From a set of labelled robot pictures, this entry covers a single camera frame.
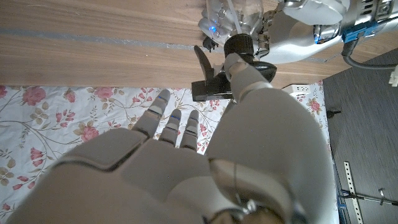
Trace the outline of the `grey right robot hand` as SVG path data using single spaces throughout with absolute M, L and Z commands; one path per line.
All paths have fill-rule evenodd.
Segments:
M 238 54 L 224 63 L 233 102 L 205 155 L 198 112 L 155 131 L 163 90 L 131 129 L 79 145 L 34 187 L 9 223 L 333 223 L 331 153 L 318 123 Z

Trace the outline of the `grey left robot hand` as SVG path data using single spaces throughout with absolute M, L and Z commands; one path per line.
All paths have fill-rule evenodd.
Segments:
M 349 1 L 281 1 L 264 10 L 262 0 L 208 0 L 198 26 L 232 53 L 273 64 L 297 62 L 334 44 Z

